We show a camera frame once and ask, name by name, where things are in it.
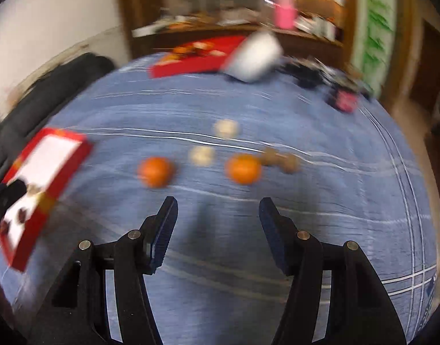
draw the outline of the green poster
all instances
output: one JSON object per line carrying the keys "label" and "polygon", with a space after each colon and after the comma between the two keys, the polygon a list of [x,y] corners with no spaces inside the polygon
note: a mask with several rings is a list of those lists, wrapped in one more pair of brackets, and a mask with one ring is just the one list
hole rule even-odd
{"label": "green poster", "polygon": [[357,0],[351,63],[363,72],[377,98],[389,70],[395,24],[396,0]]}

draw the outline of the white stripe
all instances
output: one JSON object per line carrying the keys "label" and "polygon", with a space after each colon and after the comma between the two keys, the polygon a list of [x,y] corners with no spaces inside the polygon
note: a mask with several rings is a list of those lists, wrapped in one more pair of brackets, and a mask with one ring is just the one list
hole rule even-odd
{"label": "white stripe", "polygon": [[[389,135],[389,138],[391,139],[391,141],[393,142],[393,144],[394,144],[394,146],[395,146],[395,149],[397,150],[397,153],[399,154],[399,157],[400,157],[400,160],[402,161],[402,163],[403,163],[403,158],[402,158],[402,155],[401,155],[401,153],[400,153],[400,150],[399,150],[399,147],[397,146],[397,144],[395,143],[395,141],[394,141],[394,139],[392,138],[392,136],[391,136],[391,134],[389,133],[389,131],[375,118],[375,116],[373,116],[366,108],[364,108],[377,122],[378,122],[378,124],[379,125],[381,125],[382,126],[382,128],[387,132],[387,134]],[[419,224],[419,234],[421,235],[421,250],[422,250],[422,262],[423,262],[423,271],[424,271],[424,268],[426,267],[426,262],[425,262],[425,250],[424,250],[424,236],[423,236],[423,224],[422,224],[422,222],[421,222],[421,217],[420,217],[420,215],[419,215],[419,207],[418,207],[418,201],[416,200],[416,195],[415,195],[415,191],[414,191],[414,188],[413,188],[413,185],[412,185],[412,181],[411,181],[411,179],[410,179],[410,176],[409,176],[409,174],[408,174],[408,172],[407,172],[407,168],[405,168],[405,175],[407,175],[407,180],[408,180],[408,183],[409,183],[409,185],[410,185],[410,189],[411,189],[411,191],[412,191],[412,195],[413,195],[413,200],[414,200],[414,202],[415,202],[415,208],[416,208],[416,214],[417,214],[417,216],[418,216],[418,224]],[[416,323],[415,323],[415,328],[414,328],[414,330],[413,330],[413,335],[412,335],[412,338],[413,337],[415,337],[415,334],[416,334],[416,329],[418,328],[418,323],[419,323],[419,317],[421,316],[421,309],[422,309],[422,307],[423,307],[423,300],[424,300],[424,284],[422,285],[422,287],[421,287],[421,296],[420,296],[420,299],[419,299],[419,308],[418,308],[418,316],[417,316],[417,318],[416,318]]]}
{"label": "white stripe", "polygon": [[[169,89],[169,91],[175,91],[175,92],[167,92],[164,89],[159,89],[158,92],[161,92],[161,93],[157,93],[157,95],[193,95],[194,94],[193,91],[196,91],[198,93],[207,94],[207,95],[219,95],[219,96],[229,95],[230,94],[230,92],[224,91],[223,89]],[[240,94],[240,93],[245,93],[245,92],[239,91],[239,90],[236,89],[235,93],[236,94]],[[262,93],[268,95],[265,92],[253,93],[252,95],[261,96],[261,97],[267,98],[268,100],[271,100],[271,98],[262,95]],[[135,91],[130,91],[130,92],[121,92],[120,94],[116,93],[115,96],[111,96],[111,95],[97,95],[97,96],[92,96],[92,98],[96,99],[96,98],[132,96],[132,95],[145,95],[145,94],[146,93],[138,93],[138,92],[135,92]],[[311,105],[311,102],[307,98],[303,97],[300,94],[296,94],[296,96],[301,101]]]}
{"label": "white stripe", "polygon": [[428,267],[428,268],[426,268],[424,270],[415,272],[414,274],[398,277],[398,278],[395,278],[395,279],[382,280],[382,282],[383,282],[383,284],[390,284],[390,283],[396,283],[398,281],[407,280],[407,279],[410,279],[410,278],[418,276],[418,275],[424,275],[426,272],[431,271],[432,269],[435,269],[436,267],[437,267],[437,265],[433,264],[432,266],[430,266],[430,267]]}
{"label": "white stripe", "polygon": [[[137,175],[133,175],[133,174],[123,172],[121,170],[113,169],[113,168],[107,167],[103,164],[83,164],[83,166],[97,168],[100,170],[107,171],[109,173],[116,173],[116,174],[124,176],[124,177],[131,177],[131,178],[140,180]],[[204,191],[201,189],[194,189],[194,188],[189,188],[189,187],[185,187],[185,186],[181,186],[181,185],[169,185],[168,187],[173,188],[173,189],[187,191],[187,192],[203,194],[206,196],[217,197],[217,198],[221,198],[223,200],[231,200],[231,201],[237,201],[237,202],[251,202],[251,203],[259,203],[260,202],[260,200],[258,200],[258,199],[234,197],[234,196],[229,196],[227,194],[220,194],[220,193],[215,193],[215,192],[210,192],[210,191]],[[400,219],[395,219],[395,220],[368,219],[368,218],[362,218],[360,216],[344,214],[342,212],[308,212],[308,211],[301,211],[301,210],[291,209],[289,207],[282,207],[282,206],[277,206],[277,209],[279,211],[294,212],[294,213],[302,214],[302,215],[340,216],[342,218],[357,219],[357,220],[362,220],[362,221],[366,221],[366,222],[380,223],[380,224],[385,224],[385,225],[386,224],[393,224],[393,223],[401,223],[401,222],[407,221],[407,218],[400,218]],[[431,218],[430,215],[426,215],[426,214],[421,214],[421,217],[428,218],[428,219]]]}
{"label": "white stripe", "polygon": [[125,70],[125,71],[119,71],[119,72],[148,72],[148,70],[136,70],[136,69],[133,69],[133,70]]}
{"label": "white stripe", "polygon": [[[95,214],[90,213],[89,211],[87,211],[85,209],[82,209],[81,206],[79,206],[77,203],[75,203],[71,199],[63,198],[62,201],[58,201],[58,204],[60,206],[65,206],[67,208],[74,208],[75,210],[79,211],[82,215],[87,217],[89,220],[94,221],[98,226],[104,227],[105,229],[113,232],[116,235],[124,235],[124,234],[126,234],[129,231],[128,229],[125,229],[124,227],[120,227],[119,225],[116,225],[114,223],[111,223],[111,222],[107,221],[101,215],[97,216]],[[78,224],[80,224],[82,226],[87,227],[88,229],[90,229],[92,231],[95,231],[94,227],[91,226],[91,223],[90,222],[82,222],[81,217],[72,216],[71,220],[73,220],[74,222],[76,222],[76,223],[78,223]],[[206,267],[208,269],[213,269],[215,271],[223,271],[225,273],[232,273],[233,275],[241,276],[242,278],[248,279],[248,280],[260,281],[260,282],[269,282],[271,284],[277,284],[277,285],[281,285],[281,284],[284,285],[284,283],[285,283],[285,282],[278,283],[278,280],[274,281],[273,279],[263,278],[263,277],[258,276],[258,275],[250,274],[250,273],[248,273],[248,272],[246,272],[244,270],[233,269],[233,268],[229,268],[229,267],[224,267],[224,266],[221,266],[221,265],[213,264],[211,262],[206,262],[206,261],[203,261],[201,259],[197,259],[197,258],[194,258],[194,257],[190,257],[190,256],[187,256],[187,255],[184,255],[182,253],[176,252],[174,250],[171,250],[171,248],[167,249],[166,254],[169,257],[174,257],[174,258],[183,260],[184,262],[187,262],[187,263],[192,263],[192,264],[195,264],[195,265],[201,265],[203,267]],[[395,283],[395,282],[398,282],[398,281],[404,281],[404,280],[410,279],[410,278],[412,278],[414,276],[421,275],[421,274],[424,274],[424,273],[426,273],[428,271],[431,271],[432,269],[435,269],[436,267],[437,267],[437,265],[433,264],[432,266],[426,268],[423,271],[418,271],[418,272],[415,272],[414,274],[406,275],[406,276],[401,276],[401,277],[394,278],[394,279],[382,280],[381,282],[383,284],[391,284],[391,283]],[[322,289],[329,289],[330,286],[331,285],[329,285],[329,284],[324,284],[324,285],[322,285]]]}
{"label": "white stripe", "polygon": [[[175,135],[188,135],[188,136],[200,136],[200,137],[206,137],[209,139],[216,139],[216,140],[222,140],[225,141],[225,139],[218,137],[218,136],[212,136],[212,135],[206,135],[206,134],[201,134],[201,133],[193,133],[193,132],[181,132],[181,131],[164,131],[164,130],[149,130],[146,128],[115,128],[115,127],[103,127],[103,128],[82,128],[82,127],[78,127],[78,126],[70,126],[67,128],[71,128],[71,129],[75,129],[78,131],[143,131],[143,132],[154,132],[154,133],[161,133],[161,134],[175,134]],[[347,160],[341,157],[338,157],[336,155],[333,154],[329,154],[329,153],[325,153],[325,152],[315,152],[315,151],[310,151],[310,152],[305,152],[303,150],[299,150],[295,147],[291,147],[289,145],[285,145],[285,144],[280,144],[280,143],[266,143],[265,141],[249,141],[249,140],[242,140],[242,139],[230,139],[230,141],[235,141],[236,143],[246,143],[246,144],[254,144],[254,145],[264,145],[264,146],[269,146],[269,147],[282,147],[282,148],[287,148],[287,149],[291,149],[291,150],[295,150],[301,154],[305,154],[308,155],[309,157],[317,157],[317,156],[321,156],[321,157],[329,157],[329,158],[333,158],[345,163],[349,163],[349,164],[353,164],[353,165],[357,165],[357,166],[366,166],[366,167],[372,167],[372,168],[380,168],[382,166],[391,166],[389,162],[378,162],[378,163],[369,163],[369,162],[358,162],[358,161],[351,161],[351,160]],[[407,164],[414,166],[415,163],[412,161],[407,161],[407,160],[403,160],[404,162],[406,162]]]}
{"label": "white stripe", "polygon": [[[389,154],[389,157],[391,158],[391,160],[393,160],[392,153],[391,153],[391,150],[389,148],[389,145],[387,144],[387,141],[386,141],[384,135],[381,133],[381,131],[378,128],[378,126],[376,125],[376,123],[374,123],[372,119],[368,118],[368,116],[366,116],[364,114],[362,109],[359,109],[359,111],[375,126],[376,130],[378,131],[378,134],[381,136],[383,142],[385,143],[385,147],[386,147],[386,150],[387,150],[387,152]],[[409,234],[410,234],[410,249],[411,249],[411,257],[412,257],[412,286],[414,286],[414,283],[415,283],[415,277],[414,277],[414,274],[415,274],[415,244],[414,244],[412,221],[411,221],[411,218],[410,218],[410,211],[409,211],[409,208],[408,208],[407,198],[405,196],[405,190],[403,188],[402,180],[400,178],[400,175],[399,175],[399,172],[397,171],[397,169],[396,169],[395,175],[397,177],[397,181],[399,183],[400,191],[401,191],[401,194],[402,194],[403,203],[404,203],[404,206],[405,206],[405,213],[407,214],[408,230],[409,230]],[[410,298],[410,311],[408,313],[407,326],[405,328],[405,336],[408,333],[408,328],[410,327],[410,321],[412,319],[413,302],[414,302],[414,290],[412,290],[412,295],[411,295],[411,298]]]}
{"label": "white stripe", "polygon": [[[201,141],[201,140],[194,140],[194,139],[188,139],[186,137],[176,137],[176,136],[149,136],[149,135],[137,135],[137,134],[130,134],[130,133],[103,133],[103,132],[85,132],[84,130],[81,131],[82,134],[85,135],[96,135],[96,136],[126,136],[126,137],[140,137],[140,138],[146,138],[146,139],[171,139],[171,140],[182,140],[182,141],[189,141],[190,143],[196,143],[201,145],[209,145],[209,146],[216,146],[216,147],[229,147],[233,149],[239,149],[239,150],[246,150],[249,152],[255,152],[255,153],[262,153],[261,150],[253,149],[250,147],[242,147],[242,146],[236,146],[236,145],[227,145],[227,144],[216,144],[216,143],[209,143],[207,141]],[[358,173],[362,175],[370,175],[370,176],[387,176],[390,172],[394,172],[394,170],[384,170],[384,171],[364,171],[364,170],[354,170],[354,169],[348,169],[342,166],[339,166],[334,163],[329,162],[315,162],[315,161],[309,161],[304,159],[303,157],[295,154],[297,157],[299,157],[302,161],[313,164],[315,166],[328,166],[328,167],[335,167],[342,171],[345,171],[347,173]]]}
{"label": "white stripe", "polygon": [[412,287],[408,287],[408,288],[405,288],[405,289],[401,289],[400,291],[395,291],[395,292],[388,293],[388,295],[389,295],[390,297],[392,297],[392,296],[396,296],[396,295],[401,294],[401,293],[405,293],[405,292],[407,292],[407,291],[412,291],[412,292],[413,292],[413,290],[416,289],[416,288],[424,287],[424,286],[425,286],[429,281],[431,281],[432,279],[433,279],[433,277],[430,277],[430,278],[427,279],[425,282],[422,282],[422,283],[419,283],[419,284],[413,285]]}
{"label": "white stripe", "polygon": [[[273,301],[278,302],[281,304],[284,304],[287,302],[288,297],[287,296],[271,296],[268,294],[262,294],[259,292],[252,292],[247,289],[242,288],[236,288],[232,287],[230,285],[226,285],[223,283],[220,283],[218,281],[210,280],[207,278],[204,278],[202,276],[196,276],[193,274],[190,274],[186,271],[182,271],[179,269],[176,269],[174,267],[168,266],[167,264],[163,264],[161,267],[159,267],[159,270],[162,270],[168,274],[171,274],[173,276],[177,276],[179,278],[188,280],[190,282],[193,282],[195,284],[203,285],[205,287],[214,288],[222,292],[227,292],[230,294],[234,294],[236,296],[245,297],[245,298],[251,298],[251,299],[258,299],[262,301]],[[320,300],[320,304],[329,304],[330,301],[328,300]]]}

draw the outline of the bed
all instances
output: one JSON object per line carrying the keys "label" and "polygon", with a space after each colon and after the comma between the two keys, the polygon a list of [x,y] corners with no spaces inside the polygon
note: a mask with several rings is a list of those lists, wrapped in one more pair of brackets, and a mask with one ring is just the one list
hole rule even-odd
{"label": "bed", "polygon": [[[256,84],[220,74],[150,79],[159,54],[110,73],[65,106],[50,127],[86,134],[94,143],[58,201],[25,273],[0,281],[21,330],[83,239],[110,242],[138,228],[166,196],[178,200],[178,220],[164,264],[145,278],[164,344],[269,344],[290,280],[276,267],[258,220],[271,197],[281,214],[320,241],[352,239],[368,256],[410,340],[426,321],[434,293],[435,234],[422,174],[397,125],[377,101],[361,99],[354,114],[326,103],[327,89],[302,89],[275,73]],[[221,140],[217,120],[239,122],[237,139]],[[211,167],[190,164],[195,145],[215,148]],[[266,146],[298,155],[301,172],[265,168],[241,187],[224,175],[233,153]],[[173,159],[177,176],[165,189],[139,180],[141,160]],[[330,273],[324,272],[315,340],[324,336]],[[107,275],[111,332],[120,338]]]}

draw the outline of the white bowl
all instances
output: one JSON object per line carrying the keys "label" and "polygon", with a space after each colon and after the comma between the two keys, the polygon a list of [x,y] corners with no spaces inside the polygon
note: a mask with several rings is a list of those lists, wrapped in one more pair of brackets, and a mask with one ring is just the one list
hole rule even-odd
{"label": "white bowl", "polygon": [[221,71],[243,82],[254,82],[276,66],[283,53],[272,31],[257,31],[239,45]]}

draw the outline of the black bag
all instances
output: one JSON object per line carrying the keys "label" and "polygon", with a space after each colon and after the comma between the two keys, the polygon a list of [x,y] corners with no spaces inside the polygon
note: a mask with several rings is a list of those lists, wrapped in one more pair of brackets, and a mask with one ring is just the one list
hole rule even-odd
{"label": "black bag", "polygon": [[114,69],[110,59],[85,53],[38,79],[0,123],[0,182],[26,143],[51,116]]}

